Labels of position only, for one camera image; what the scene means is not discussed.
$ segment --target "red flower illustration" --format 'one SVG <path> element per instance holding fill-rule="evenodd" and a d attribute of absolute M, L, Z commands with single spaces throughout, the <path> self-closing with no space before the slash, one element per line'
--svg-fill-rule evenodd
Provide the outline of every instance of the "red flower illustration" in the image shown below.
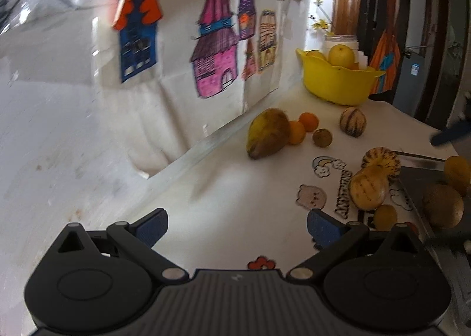
<path fill-rule="evenodd" d="M 269 260 L 266 256 L 259 256 L 255 261 L 247 264 L 248 269 L 275 269 L 276 261 Z"/>

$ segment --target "yellow basket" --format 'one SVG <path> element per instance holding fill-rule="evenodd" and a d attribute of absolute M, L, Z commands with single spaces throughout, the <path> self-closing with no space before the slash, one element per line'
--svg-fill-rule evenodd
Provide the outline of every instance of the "yellow basket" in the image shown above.
<path fill-rule="evenodd" d="M 374 80 L 385 72 L 368 67 L 367 70 L 350 70 L 332 66 L 319 57 L 308 57 L 296 49 L 304 67 L 304 85 L 312 94 L 338 105 L 357 106 L 370 95 Z"/>

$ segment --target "blue gripper pad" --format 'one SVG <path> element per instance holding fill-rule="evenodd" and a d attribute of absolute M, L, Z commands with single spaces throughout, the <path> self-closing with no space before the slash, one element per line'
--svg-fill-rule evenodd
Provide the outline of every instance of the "blue gripper pad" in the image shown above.
<path fill-rule="evenodd" d="M 308 232 L 321 248 L 335 243 L 348 230 L 348 226 L 319 209 L 315 208 L 309 211 Z"/>

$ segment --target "striped squash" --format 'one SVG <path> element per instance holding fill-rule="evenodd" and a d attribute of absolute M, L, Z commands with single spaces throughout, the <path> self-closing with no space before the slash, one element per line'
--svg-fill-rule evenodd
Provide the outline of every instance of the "striped squash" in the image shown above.
<path fill-rule="evenodd" d="M 349 136 L 358 138 L 366 128 L 366 117 L 361 110 L 349 107 L 340 116 L 340 128 Z"/>

